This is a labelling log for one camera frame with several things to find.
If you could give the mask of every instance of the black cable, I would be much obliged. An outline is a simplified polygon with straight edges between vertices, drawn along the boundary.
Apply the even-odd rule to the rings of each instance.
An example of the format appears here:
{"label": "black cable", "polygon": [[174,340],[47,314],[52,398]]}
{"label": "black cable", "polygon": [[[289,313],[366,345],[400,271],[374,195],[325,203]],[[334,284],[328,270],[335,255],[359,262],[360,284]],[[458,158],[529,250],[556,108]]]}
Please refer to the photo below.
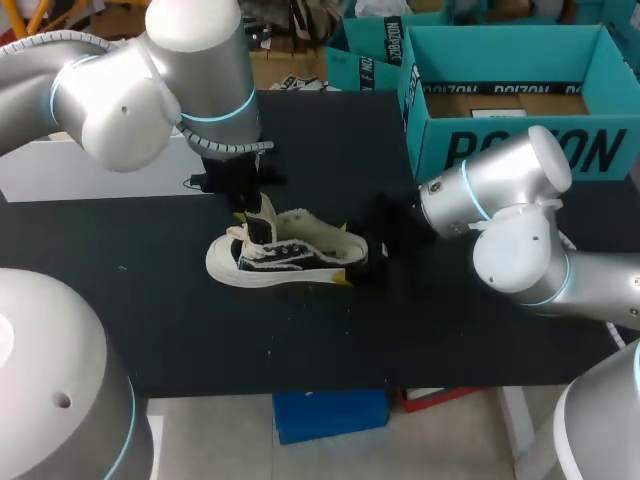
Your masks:
{"label": "black cable", "polygon": [[223,152],[223,153],[249,153],[249,152],[262,152],[265,150],[272,150],[275,145],[273,142],[257,142],[257,143],[247,143],[241,145],[227,145],[226,143],[212,142],[205,138],[202,138],[197,133],[193,132],[189,127],[187,127],[183,122],[176,123],[176,128],[183,133],[184,136],[189,139],[189,141],[194,142],[198,145],[201,145],[203,148],[207,150],[211,150],[213,152]]}
{"label": "black cable", "polygon": [[191,185],[187,185],[187,182],[191,181],[190,178],[187,178],[184,182],[182,182],[182,186],[188,188],[189,190],[198,190],[199,192],[202,191],[201,188],[196,188],[196,187],[192,187]]}

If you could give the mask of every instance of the teal cardboard box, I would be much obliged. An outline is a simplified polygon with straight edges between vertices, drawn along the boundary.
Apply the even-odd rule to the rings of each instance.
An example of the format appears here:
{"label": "teal cardboard box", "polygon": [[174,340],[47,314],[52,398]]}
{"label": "teal cardboard box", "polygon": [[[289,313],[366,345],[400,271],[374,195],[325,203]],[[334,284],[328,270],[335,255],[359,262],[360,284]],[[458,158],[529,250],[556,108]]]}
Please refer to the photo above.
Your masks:
{"label": "teal cardboard box", "polygon": [[640,4],[636,0],[605,0],[602,24],[631,69],[640,70]]}
{"label": "teal cardboard box", "polygon": [[402,17],[354,17],[347,10],[343,28],[326,49],[329,85],[341,90],[395,90],[402,63],[404,30],[410,25],[446,25],[448,3],[435,13]]}
{"label": "teal cardboard box", "polygon": [[325,49],[327,80],[340,90],[395,90],[400,67],[356,55],[349,49],[346,33],[340,29]]}
{"label": "teal cardboard box", "polygon": [[575,15],[571,20],[574,25],[597,25],[604,12],[603,0],[574,0]]}
{"label": "teal cardboard box", "polygon": [[[640,152],[640,85],[605,28],[409,28],[404,45],[398,100],[418,182],[531,125],[556,136],[575,180],[622,180]],[[429,111],[427,100],[447,95],[526,97],[536,108],[522,116],[472,111],[443,118]],[[578,101],[584,113],[534,112],[566,100]]]}

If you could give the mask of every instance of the floor tile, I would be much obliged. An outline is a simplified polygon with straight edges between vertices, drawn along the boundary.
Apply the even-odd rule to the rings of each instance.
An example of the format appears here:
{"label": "floor tile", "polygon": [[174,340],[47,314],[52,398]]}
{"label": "floor tile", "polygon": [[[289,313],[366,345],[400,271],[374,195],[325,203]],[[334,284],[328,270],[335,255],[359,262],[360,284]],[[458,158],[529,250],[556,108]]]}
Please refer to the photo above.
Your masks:
{"label": "floor tile", "polygon": [[151,400],[163,415],[158,480],[270,480],[271,395]]}
{"label": "floor tile", "polygon": [[164,416],[149,415],[149,426],[153,438],[153,470],[151,470],[151,480],[158,480],[160,471],[160,458],[162,455],[162,437],[164,427]]}
{"label": "floor tile", "polygon": [[533,427],[538,430],[553,415],[556,404],[566,385],[546,385],[541,387],[523,387],[524,396],[529,407]]}

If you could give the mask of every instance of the blue led ring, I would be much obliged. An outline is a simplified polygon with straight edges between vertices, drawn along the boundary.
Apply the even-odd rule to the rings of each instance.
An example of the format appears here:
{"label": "blue led ring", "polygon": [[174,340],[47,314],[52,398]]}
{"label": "blue led ring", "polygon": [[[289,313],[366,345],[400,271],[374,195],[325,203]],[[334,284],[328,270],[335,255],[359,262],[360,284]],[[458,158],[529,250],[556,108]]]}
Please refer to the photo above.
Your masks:
{"label": "blue led ring", "polygon": [[187,115],[186,113],[183,113],[182,116],[194,122],[200,122],[200,123],[214,123],[214,122],[222,122],[223,120],[229,120],[231,117],[235,117],[240,112],[242,112],[245,108],[247,108],[251,103],[251,100],[253,100],[253,97],[255,96],[255,94],[256,94],[256,89],[254,88],[253,91],[251,92],[251,95],[249,96],[249,99],[246,102],[244,102],[244,104],[240,108],[234,110],[231,113],[227,113],[226,115],[222,115],[221,117],[202,118],[202,117],[194,117],[193,115]]}
{"label": "blue led ring", "polygon": [[467,188],[467,192],[471,197],[471,201],[476,206],[476,209],[478,210],[478,212],[480,212],[480,215],[482,215],[485,220],[491,220],[491,217],[487,214],[487,212],[484,211],[484,208],[482,208],[482,206],[480,205],[480,202],[478,201],[476,196],[473,194],[473,191],[471,190],[471,185],[469,184],[469,177],[467,176],[467,160],[466,159],[462,161],[462,168],[460,169],[460,171],[462,172],[462,179],[464,180],[464,186]]}
{"label": "blue led ring", "polygon": [[133,385],[131,385],[131,379],[129,379],[129,377],[127,377],[127,381],[129,382],[129,387],[131,388],[131,399],[133,403],[133,406],[131,407],[131,423],[129,424],[129,433],[127,433],[127,439],[124,441],[122,450],[120,450],[120,455],[118,455],[118,458],[114,462],[113,466],[105,475],[104,480],[110,480],[113,474],[116,473],[116,470],[118,470],[118,467],[120,467],[120,464],[124,460],[124,456],[127,453],[127,449],[129,448],[129,444],[131,443],[131,437],[133,437],[133,430],[136,425],[136,394],[133,391]]}
{"label": "blue led ring", "polygon": [[549,298],[547,298],[546,300],[543,300],[542,302],[538,302],[538,303],[521,303],[520,305],[522,305],[524,307],[539,307],[540,305],[545,305],[547,303],[551,303],[556,298],[558,298],[558,295],[560,295],[562,293],[562,291],[567,286],[567,283],[569,283],[569,277],[571,276],[571,262],[569,262],[569,257],[567,257],[566,254],[565,254],[564,258],[567,260],[567,274],[564,276],[564,282],[562,282],[562,286],[558,289],[558,291],[556,293],[554,293],[552,296],[550,296]]}
{"label": "blue led ring", "polygon": [[97,57],[98,57],[97,55],[85,55],[84,57],[80,58],[79,60],[76,60],[75,62],[68,63],[62,68],[62,70],[58,72],[58,75],[53,81],[53,85],[51,85],[51,94],[49,95],[49,111],[51,112],[51,116],[53,117],[53,121],[56,122],[56,125],[60,125],[60,124],[58,123],[58,120],[56,119],[56,116],[53,113],[53,99],[56,96],[56,92],[58,91],[58,86],[60,85],[60,81],[62,80],[63,75],[67,73],[69,70],[73,70],[78,65],[81,65],[84,62],[88,62],[89,60],[93,60],[94,58],[97,58]]}
{"label": "blue led ring", "polygon": [[636,387],[640,394],[640,343],[636,346],[636,353],[633,355],[633,372],[636,376]]}

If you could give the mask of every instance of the blue crate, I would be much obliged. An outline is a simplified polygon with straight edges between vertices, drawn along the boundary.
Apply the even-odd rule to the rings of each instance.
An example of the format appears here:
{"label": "blue crate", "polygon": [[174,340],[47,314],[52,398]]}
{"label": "blue crate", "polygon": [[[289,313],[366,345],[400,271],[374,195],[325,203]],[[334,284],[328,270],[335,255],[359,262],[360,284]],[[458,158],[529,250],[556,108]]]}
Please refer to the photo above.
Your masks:
{"label": "blue crate", "polygon": [[282,445],[384,427],[389,419],[383,390],[279,393],[273,408]]}

